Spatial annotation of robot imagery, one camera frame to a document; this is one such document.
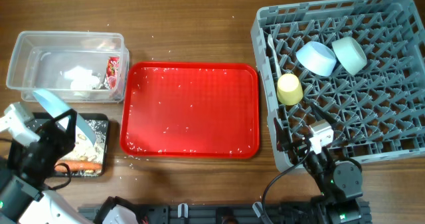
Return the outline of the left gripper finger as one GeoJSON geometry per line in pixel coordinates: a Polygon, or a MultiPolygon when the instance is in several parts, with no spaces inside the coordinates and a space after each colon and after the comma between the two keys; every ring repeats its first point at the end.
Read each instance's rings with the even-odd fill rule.
{"type": "Polygon", "coordinates": [[[62,137],[63,131],[57,126],[58,119],[53,118],[47,120],[44,124],[37,128],[36,134],[42,141],[57,140],[62,137]]]}
{"type": "Polygon", "coordinates": [[[68,123],[65,127],[65,135],[69,139],[71,144],[75,144],[75,134],[76,134],[76,122],[77,122],[77,112],[74,109],[69,109],[54,119],[54,122],[60,122],[65,118],[68,119],[68,123]]]}

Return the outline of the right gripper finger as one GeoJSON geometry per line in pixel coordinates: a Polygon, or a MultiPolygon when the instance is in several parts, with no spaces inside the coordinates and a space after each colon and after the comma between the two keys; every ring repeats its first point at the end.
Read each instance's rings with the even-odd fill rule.
{"type": "Polygon", "coordinates": [[[284,151],[284,145],[285,145],[285,132],[282,129],[282,126],[278,122],[277,118],[274,118],[274,127],[276,131],[276,149],[277,151],[284,151]]]}
{"type": "Polygon", "coordinates": [[[328,114],[327,112],[324,112],[320,107],[316,106],[312,102],[310,102],[309,105],[311,107],[311,112],[317,121],[325,120],[331,126],[337,125],[336,119],[334,119],[330,114],[328,114]]]}

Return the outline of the light blue plate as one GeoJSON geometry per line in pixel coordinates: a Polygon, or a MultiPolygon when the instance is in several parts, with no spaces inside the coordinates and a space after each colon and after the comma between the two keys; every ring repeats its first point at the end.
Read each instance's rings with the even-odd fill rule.
{"type": "MultiPolygon", "coordinates": [[[[33,91],[33,96],[53,118],[71,109],[64,100],[49,90],[42,88],[36,89],[33,91]]],[[[84,136],[92,146],[96,143],[96,134],[80,114],[76,116],[76,137],[78,135],[84,136]]]]}

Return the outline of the orange carrot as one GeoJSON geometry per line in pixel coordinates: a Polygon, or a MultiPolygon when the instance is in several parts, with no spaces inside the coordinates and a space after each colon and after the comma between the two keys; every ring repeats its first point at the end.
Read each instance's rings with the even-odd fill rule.
{"type": "Polygon", "coordinates": [[[92,170],[92,171],[98,171],[102,170],[102,164],[94,163],[94,162],[87,162],[87,161],[73,161],[73,160],[66,160],[62,162],[58,162],[55,166],[55,171],[59,171],[62,173],[67,172],[67,168],[64,166],[60,166],[59,164],[66,164],[70,171],[86,171],[86,170],[92,170]]]}

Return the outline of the yellow plastic cup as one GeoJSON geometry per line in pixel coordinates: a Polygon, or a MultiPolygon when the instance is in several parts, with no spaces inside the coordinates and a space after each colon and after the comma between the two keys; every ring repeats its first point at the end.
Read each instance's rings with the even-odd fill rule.
{"type": "Polygon", "coordinates": [[[301,82],[294,74],[283,74],[277,83],[278,100],[286,106],[293,106],[303,98],[301,82]]]}

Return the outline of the white tissue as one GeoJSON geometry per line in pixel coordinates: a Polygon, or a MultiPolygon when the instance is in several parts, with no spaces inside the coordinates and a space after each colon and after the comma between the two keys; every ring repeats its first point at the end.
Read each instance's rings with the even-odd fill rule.
{"type": "Polygon", "coordinates": [[[71,90],[93,90],[101,87],[100,77],[93,70],[77,66],[64,73],[66,80],[70,81],[71,90]]]}

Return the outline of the light blue bowl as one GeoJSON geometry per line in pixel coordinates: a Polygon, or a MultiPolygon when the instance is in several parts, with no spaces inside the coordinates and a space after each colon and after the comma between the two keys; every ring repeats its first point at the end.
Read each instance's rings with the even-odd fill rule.
{"type": "Polygon", "coordinates": [[[335,53],[317,41],[302,46],[296,58],[306,69],[320,76],[330,76],[337,62],[335,53]]]}

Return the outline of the green bowl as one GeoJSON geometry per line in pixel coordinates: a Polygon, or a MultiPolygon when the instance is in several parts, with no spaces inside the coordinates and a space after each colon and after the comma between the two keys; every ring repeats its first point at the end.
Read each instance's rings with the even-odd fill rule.
{"type": "Polygon", "coordinates": [[[365,52],[352,37],[344,37],[331,43],[335,56],[343,68],[351,75],[356,75],[367,64],[365,52]]]}

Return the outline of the red snack wrapper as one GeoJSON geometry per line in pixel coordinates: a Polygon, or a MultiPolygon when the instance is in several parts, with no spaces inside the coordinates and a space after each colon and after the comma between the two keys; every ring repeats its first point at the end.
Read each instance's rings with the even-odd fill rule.
{"type": "Polygon", "coordinates": [[[108,59],[106,74],[104,79],[104,86],[108,90],[111,90],[116,86],[119,67],[120,67],[120,58],[117,56],[110,56],[108,59]]]}

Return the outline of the white plastic spoon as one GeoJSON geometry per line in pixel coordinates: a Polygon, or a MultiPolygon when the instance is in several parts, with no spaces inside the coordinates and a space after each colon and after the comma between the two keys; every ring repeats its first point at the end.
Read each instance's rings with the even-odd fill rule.
{"type": "Polygon", "coordinates": [[[274,67],[275,67],[275,70],[276,70],[276,76],[277,76],[277,79],[279,79],[282,76],[282,72],[281,72],[281,69],[280,69],[278,56],[277,56],[276,49],[275,49],[275,46],[274,46],[274,39],[273,39],[273,36],[271,34],[268,35],[267,44],[268,44],[268,47],[270,48],[270,50],[272,52],[272,56],[273,56],[273,60],[274,60],[274,67]]]}

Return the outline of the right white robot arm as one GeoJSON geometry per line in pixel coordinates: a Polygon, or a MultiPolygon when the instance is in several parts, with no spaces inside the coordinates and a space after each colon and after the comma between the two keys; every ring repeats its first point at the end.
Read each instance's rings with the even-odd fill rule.
{"type": "Polygon", "coordinates": [[[309,125],[309,134],[296,142],[289,141],[289,136],[274,118],[276,149],[291,152],[296,163],[278,174],[266,190],[284,175],[303,166],[321,192],[309,202],[307,214],[318,223],[359,223],[363,217],[357,200],[363,195],[362,167],[352,158],[332,158],[328,147],[335,142],[337,121],[315,104],[309,105],[316,122],[309,125]]]}

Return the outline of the grey dishwasher rack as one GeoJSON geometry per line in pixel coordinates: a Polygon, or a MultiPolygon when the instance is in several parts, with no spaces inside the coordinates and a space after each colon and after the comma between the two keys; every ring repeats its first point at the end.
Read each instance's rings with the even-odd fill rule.
{"type": "Polygon", "coordinates": [[[251,29],[260,73],[271,145],[274,118],[289,136],[301,139],[315,118],[312,102],[337,121],[337,157],[361,162],[412,158],[424,154],[424,25],[414,0],[324,0],[263,7],[251,29]],[[283,105],[268,35],[274,39],[280,69],[301,82],[302,100],[283,105]],[[296,52],[310,41],[330,46],[354,38],[367,64],[356,75],[337,65],[330,76],[305,69],[296,52]]]}

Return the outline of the black rectangular tray bin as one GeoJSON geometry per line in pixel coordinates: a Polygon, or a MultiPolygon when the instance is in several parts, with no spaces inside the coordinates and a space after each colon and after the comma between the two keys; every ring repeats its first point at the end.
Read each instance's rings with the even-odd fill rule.
{"type": "MultiPolygon", "coordinates": [[[[38,127],[40,127],[42,124],[44,124],[47,120],[52,119],[49,114],[45,112],[36,112],[33,113],[33,116],[35,117],[34,120],[27,123],[27,127],[31,129],[33,132],[37,130],[38,127]]],[[[85,121],[88,123],[88,125],[92,128],[94,133],[96,134],[96,137],[103,135],[104,136],[104,142],[105,142],[105,154],[104,154],[104,162],[103,162],[103,169],[100,175],[97,176],[81,176],[81,175],[75,175],[71,172],[72,177],[98,177],[101,176],[105,170],[106,166],[106,151],[108,147],[108,136],[109,136],[109,129],[110,129],[110,122],[106,115],[104,114],[81,114],[81,117],[85,119],[85,121]]],[[[17,142],[12,142],[11,149],[9,151],[9,161],[8,161],[8,168],[11,169],[19,169],[20,162],[22,161],[23,152],[25,151],[25,147],[18,144],[17,142]]],[[[64,177],[66,176],[66,172],[62,173],[59,171],[56,171],[55,175],[56,177],[64,177]]]]}

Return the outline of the clear plastic storage bin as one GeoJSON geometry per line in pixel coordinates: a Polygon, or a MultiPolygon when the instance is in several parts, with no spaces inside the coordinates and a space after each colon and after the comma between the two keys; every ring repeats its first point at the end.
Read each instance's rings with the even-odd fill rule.
{"type": "Polygon", "coordinates": [[[129,68],[129,50],[119,33],[76,31],[23,31],[17,37],[5,84],[18,90],[25,101],[32,102],[33,91],[43,88],[66,102],[121,102],[124,99],[129,68]],[[104,86],[110,56],[120,58],[116,86],[104,86]],[[93,70],[101,87],[71,90],[64,73],[81,66],[93,70]]]}

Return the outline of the red plastic serving tray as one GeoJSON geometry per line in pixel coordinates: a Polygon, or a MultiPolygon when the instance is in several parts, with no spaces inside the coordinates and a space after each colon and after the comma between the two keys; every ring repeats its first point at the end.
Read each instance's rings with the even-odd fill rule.
{"type": "Polygon", "coordinates": [[[139,62],[127,76],[120,147],[136,157],[249,159],[259,112],[248,64],[139,62]]]}

